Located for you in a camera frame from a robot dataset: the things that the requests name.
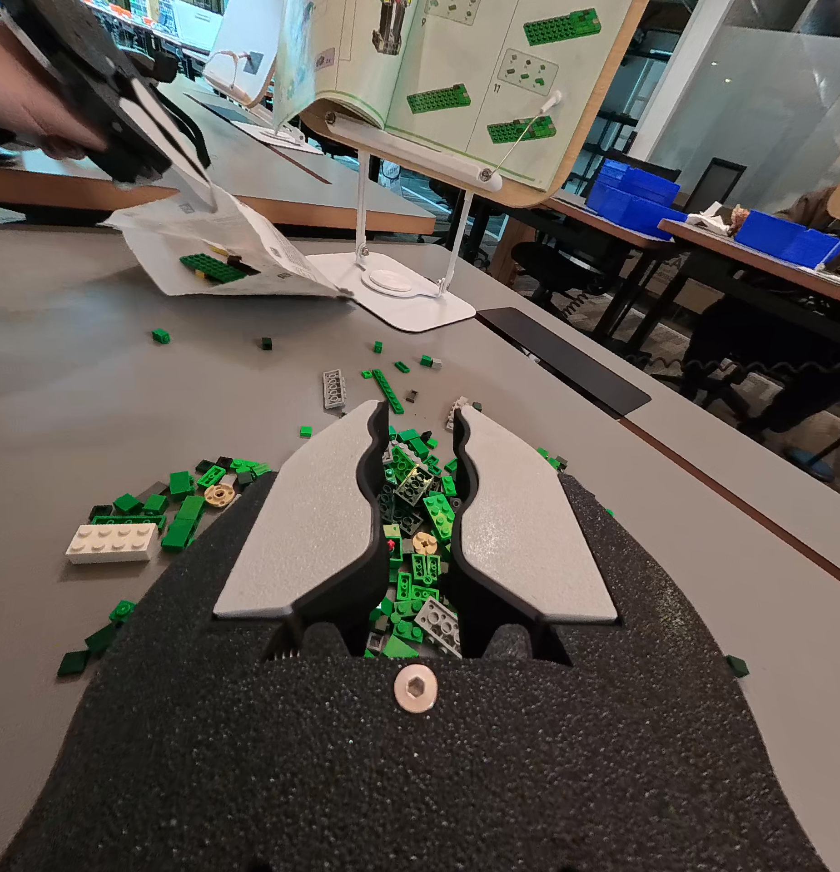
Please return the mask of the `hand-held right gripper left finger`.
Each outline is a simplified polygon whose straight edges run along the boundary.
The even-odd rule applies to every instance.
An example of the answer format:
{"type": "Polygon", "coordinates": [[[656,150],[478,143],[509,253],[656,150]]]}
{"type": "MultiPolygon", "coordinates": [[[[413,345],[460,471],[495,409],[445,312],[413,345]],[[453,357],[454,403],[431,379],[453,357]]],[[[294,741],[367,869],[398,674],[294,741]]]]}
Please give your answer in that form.
{"type": "Polygon", "coordinates": [[[388,591],[388,406],[369,400],[295,452],[278,472],[214,605],[220,621],[281,622],[296,642],[333,624],[363,658],[369,616],[388,591]]]}

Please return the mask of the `grey desk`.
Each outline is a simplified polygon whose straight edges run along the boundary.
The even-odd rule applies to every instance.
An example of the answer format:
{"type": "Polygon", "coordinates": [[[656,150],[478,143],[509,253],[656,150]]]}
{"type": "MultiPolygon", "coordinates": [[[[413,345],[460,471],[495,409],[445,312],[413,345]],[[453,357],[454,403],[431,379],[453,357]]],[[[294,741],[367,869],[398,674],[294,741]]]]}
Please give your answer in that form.
{"type": "Polygon", "coordinates": [[[119,235],[0,227],[0,870],[840,870],[840,580],[476,321],[426,337],[354,304],[168,298],[119,235]],[[152,340],[153,329],[171,335],[152,340]],[[262,351],[261,337],[273,339],[262,351]],[[401,663],[212,607],[271,488],[205,518],[183,555],[71,566],[93,504],[218,455],[280,470],[380,401],[370,343],[414,363],[398,428],[458,394],[563,484],[619,611],[559,626],[542,662],[401,663]],[[82,674],[65,653],[136,604],[82,674]],[[738,679],[725,655],[746,661],[738,679]]]}

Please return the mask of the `person's left hand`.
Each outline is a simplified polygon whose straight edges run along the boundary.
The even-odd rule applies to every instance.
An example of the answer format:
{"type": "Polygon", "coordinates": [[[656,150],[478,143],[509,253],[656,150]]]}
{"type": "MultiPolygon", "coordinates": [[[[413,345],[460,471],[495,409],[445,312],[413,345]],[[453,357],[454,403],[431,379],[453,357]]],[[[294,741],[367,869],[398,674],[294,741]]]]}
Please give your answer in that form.
{"type": "Polygon", "coordinates": [[[106,136],[60,95],[55,80],[0,19],[0,147],[40,149],[52,159],[109,150],[106,136]]]}

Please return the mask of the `long green plate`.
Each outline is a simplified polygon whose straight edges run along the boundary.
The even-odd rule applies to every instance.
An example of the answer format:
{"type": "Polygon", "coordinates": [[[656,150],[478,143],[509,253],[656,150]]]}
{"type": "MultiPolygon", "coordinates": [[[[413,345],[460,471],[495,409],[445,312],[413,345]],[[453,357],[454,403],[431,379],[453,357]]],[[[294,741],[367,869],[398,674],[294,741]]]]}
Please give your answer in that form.
{"type": "Polygon", "coordinates": [[[389,384],[383,371],[381,371],[380,369],[373,369],[373,370],[371,370],[371,374],[372,374],[372,378],[374,379],[375,383],[378,385],[378,387],[380,387],[380,389],[381,389],[385,399],[387,400],[390,408],[392,409],[393,413],[396,415],[403,415],[404,414],[403,404],[401,403],[399,398],[396,396],[392,386],[389,384]]]}

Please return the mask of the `black chair back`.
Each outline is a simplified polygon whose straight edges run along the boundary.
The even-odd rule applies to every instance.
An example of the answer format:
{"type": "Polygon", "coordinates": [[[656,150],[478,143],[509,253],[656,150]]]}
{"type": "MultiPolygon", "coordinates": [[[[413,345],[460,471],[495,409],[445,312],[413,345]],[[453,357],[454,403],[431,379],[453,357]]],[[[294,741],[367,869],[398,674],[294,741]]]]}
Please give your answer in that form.
{"type": "Polygon", "coordinates": [[[741,179],[746,166],[718,157],[711,158],[707,168],[687,197],[685,213],[700,213],[714,203],[723,204],[741,179]]]}

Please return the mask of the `white paper bag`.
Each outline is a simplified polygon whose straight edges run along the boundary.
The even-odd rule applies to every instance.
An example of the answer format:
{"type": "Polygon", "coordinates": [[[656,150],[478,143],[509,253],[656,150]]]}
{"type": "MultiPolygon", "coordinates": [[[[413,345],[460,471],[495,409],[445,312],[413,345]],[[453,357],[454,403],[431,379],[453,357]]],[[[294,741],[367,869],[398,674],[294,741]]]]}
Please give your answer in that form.
{"type": "Polygon", "coordinates": [[[122,234],[145,272],[171,297],[292,296],[352,298],[314,267],[273,224],[221,188],[207,212],[184,193],[113,212],[104,223],[122,234]],[[223,267],[229,256],[250,268],[232,282],[196,275],[183,258],[203,255],[223,267]]]}

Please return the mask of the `pile of green bricks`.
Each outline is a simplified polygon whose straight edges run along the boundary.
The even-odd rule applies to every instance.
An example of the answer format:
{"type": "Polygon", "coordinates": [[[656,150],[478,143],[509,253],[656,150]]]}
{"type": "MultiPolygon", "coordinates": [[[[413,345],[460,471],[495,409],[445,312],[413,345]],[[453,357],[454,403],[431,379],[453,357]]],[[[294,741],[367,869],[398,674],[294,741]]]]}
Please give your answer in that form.
{"type": "MultiPolygon", "coordinates": [[[[457,497],[457,489],[453,477],[457,461],[453,460],[446,466],[447,472],[443,479],[436,478],[441,473],[433,463],[428,470],[411,455],[408,448],[423,449],[422,440],[418,437],[408,440],[406,444],[387,443],[387,451],[392,448],[393,458],[384,460],[384,485],[379,495],[380,519],[382,521],[382,542],[387,556],[387,586],[382,589],[381,602],[373,603],[369,618],[353,627],[352,636],[347,642],[338,636],[338,644],[344,643],[353,655],[361,655],[363,659],[374,659],[381,651],[396,659],[415,658],[423,655],[417,646],[422,647],[426,635],[427,641],[433,645],[443,644],[441,650],[449,651],[454,657],[460,657],[459,630],[456,612],[452,604],[447,605],[447,597],[442,600],[440,587],[441,554],[444,560],[450,560],[450,536],[455,522],[456,511],[461,507],[457,497]],[[439,543],[436,555],[416,554],[412,545],[412,537],[418,531],[426,531],[436,537],[439,543]],[[423,629],[426,625],[414,618],[427,605],[440,605],[444,616],[444,637],[433,638],[432,631],[423,629]]],[[[196,528],[202,518],[203,505],[208,505],[202,496],[187,497],[167,533],[162,539],[165,551],[176,553],[195,540],[196,528]]],[[[119,524],[131,522],[152,522],[159,529],[164,529],[164,517],[158,520],[153,515],[109,516],[96,517],[90,515],[90,524],[119,524]]],[[[85,640],[85,648],[69,651],[64,654],[57,672],[59,679],[82,674],[87,663],[108,650],[134,612],[136,604],[131,601],[120,601],[112,610],[109,622],[85,640]]],[[[295,627],[287,621],[284,625],[275,627],[271,644],[266,649],[266,657],[275,659],[281,655],[298,656],[298,636],[293,631],[295,627]]]]}

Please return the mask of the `wood-edged background desk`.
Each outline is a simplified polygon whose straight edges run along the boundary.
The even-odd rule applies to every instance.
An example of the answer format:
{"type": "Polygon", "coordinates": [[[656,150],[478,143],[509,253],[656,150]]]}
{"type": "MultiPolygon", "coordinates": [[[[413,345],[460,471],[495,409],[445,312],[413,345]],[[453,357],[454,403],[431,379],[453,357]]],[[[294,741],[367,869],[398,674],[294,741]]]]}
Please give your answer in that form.
{"type": "MultiPolygon", "coordinates": [[[[212,107],[234,108],[201,82],[178,75],[160,91],[199,126],[211,165],[210,179],[288,235],[320,236],[333,230],[353,238],[358,173],[322,154],[265,146],[212,107]]],[[[67,208],[113,212],[170,197],[163,180],[120,190],[89,159],[57,161],[24,152],[20,164],[0,168],[0,207],[67,208]]]]}

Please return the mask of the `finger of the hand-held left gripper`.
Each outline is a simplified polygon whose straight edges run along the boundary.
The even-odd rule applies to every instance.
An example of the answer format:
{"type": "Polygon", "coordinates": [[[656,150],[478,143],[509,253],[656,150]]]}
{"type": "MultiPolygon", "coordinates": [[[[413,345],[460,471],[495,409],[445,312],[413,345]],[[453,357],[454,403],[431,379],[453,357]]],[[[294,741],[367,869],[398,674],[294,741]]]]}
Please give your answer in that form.
{"type": "Polygon", "coordinates": [[[187,115],[179,105],[170,100],[163,92],[160,92],[160,105],[169,117],[171,125],[174,125],[181,135],[186,138],[187,142],[191,144],[192,151],[200,166],[203,169],[208,169],[211,163],[209,153],[203,132],[196,125],[195,120],[190,115],[187,115]]]}
{"type": "Polygon", "coordinates": [[[160,174],[177,186],[193,207],[203,213],[218,211],[215,187],[197,156],[196,148],[166,114],[143,79],[128,78],[127,95],[120,108],[157,152],[169,163],[160,174]]]}

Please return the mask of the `white two-by-four brick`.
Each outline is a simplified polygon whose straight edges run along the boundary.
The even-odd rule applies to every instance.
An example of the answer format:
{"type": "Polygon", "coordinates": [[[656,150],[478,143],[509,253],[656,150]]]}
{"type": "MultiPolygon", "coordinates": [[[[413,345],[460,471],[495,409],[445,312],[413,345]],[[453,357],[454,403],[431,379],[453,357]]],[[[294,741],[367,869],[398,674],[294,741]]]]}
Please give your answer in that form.
{"type": "Polygon", "coordinates": [[[152,522],[80,525],[65,551],[73,564],[150,560],[159,529],[152,522]]]}

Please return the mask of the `black office chair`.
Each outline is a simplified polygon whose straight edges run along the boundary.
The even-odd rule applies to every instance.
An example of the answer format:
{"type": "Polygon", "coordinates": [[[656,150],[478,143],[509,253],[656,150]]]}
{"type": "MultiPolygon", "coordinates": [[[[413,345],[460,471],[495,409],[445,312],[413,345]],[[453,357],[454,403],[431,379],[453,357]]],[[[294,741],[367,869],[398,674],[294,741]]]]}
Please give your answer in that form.
{"type": "Polygon", "coordinates": [[[563,321],[589,297],[619,289],[623,282],[619,275],[600,273],[541,243],[519,243],[513,246],[511,256],[538,283],[530,301],[563,321]]]}

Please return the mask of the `brown-topped side desk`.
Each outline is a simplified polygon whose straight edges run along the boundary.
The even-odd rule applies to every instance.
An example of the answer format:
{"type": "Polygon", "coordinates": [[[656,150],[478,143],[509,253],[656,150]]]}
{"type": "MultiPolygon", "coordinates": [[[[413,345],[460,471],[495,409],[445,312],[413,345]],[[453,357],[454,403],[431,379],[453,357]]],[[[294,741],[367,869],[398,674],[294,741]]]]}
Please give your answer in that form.
{"type": "Polygon", "coordinates": [[[550,197],[542,208],[553,210],[567,220],[567,229],[590,228],[606,239],[602,272],[610,278],[611,301],[591,332],[591,338],[612,348],[613,334],[627,311],[637,302],[649,278],[659,264],[675,258],[682,249],[673,241],[664,241],[612,223],[595,211],[578,203],[576,197],[550,197]]]}
{"type": "MultiPolygon", "coordinates": [[[[677,243],[687,248],[688,256],[676,279],[666,287],[654,308],[648,312],[647,322],[659,317],[675,299],[682,285],[688,279],[693,279],[720,292],[722,297],[728,296],[748,302],[757,309],[772,313],[789,322],[804,325],[821,336],[840,343],[840,323],[833,322],[816,311],[806,311],[781,295],[765,288],[756,288],[745,281],[749,270],[751,273],[774,277],[775,289],[794,285],[805,289],[809,294],[840,301],[840,282],[834,274],[785,263],[704,228],[670,221],[663,222],[661,226],[673,235],[677,243]]],[[[714,365],[719,368],[722,362],[719,364],[715,362],[714,365]]],[[[770,372],[758,372],[755,370],[756,365],[748,367],[748,365],[733,363],[736,365],[737,374],[757,372],[782,382],[784,386],[782,378],[777,380],[770,372]]],[[[722,381],[711,376],[712,374],[700,390],[705,392],[707,404],[720,398],[724,387],[722,381]]]]}

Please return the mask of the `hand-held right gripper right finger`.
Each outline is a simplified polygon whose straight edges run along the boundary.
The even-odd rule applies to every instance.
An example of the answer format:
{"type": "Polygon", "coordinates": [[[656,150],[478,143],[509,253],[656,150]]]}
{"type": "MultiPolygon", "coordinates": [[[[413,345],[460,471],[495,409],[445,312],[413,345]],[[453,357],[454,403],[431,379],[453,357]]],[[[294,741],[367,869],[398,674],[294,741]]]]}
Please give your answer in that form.
{"type": "Polygon", "coordinates": [[[450,601],[462,654],[479,658],[506,624],[530,655],[565,659],[553,629],[616,624],[618,611],[557,471],[535,448],[472,406],[455,411],[456,511],[450,601]]]}

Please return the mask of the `green plate brick assembly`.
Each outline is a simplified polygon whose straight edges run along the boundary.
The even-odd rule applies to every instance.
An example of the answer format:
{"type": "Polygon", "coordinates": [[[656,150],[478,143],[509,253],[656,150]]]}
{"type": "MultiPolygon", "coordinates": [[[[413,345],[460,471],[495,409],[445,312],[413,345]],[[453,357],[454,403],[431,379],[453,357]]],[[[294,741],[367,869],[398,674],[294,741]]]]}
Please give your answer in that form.
{"type": "Polygon", "coordinates": [[[242,256],[217,245],[209,245],[209,253],[184,255],[178,261],[197,278],[221,285],[260,274],[260,270],[246,263],[242,256]]]}

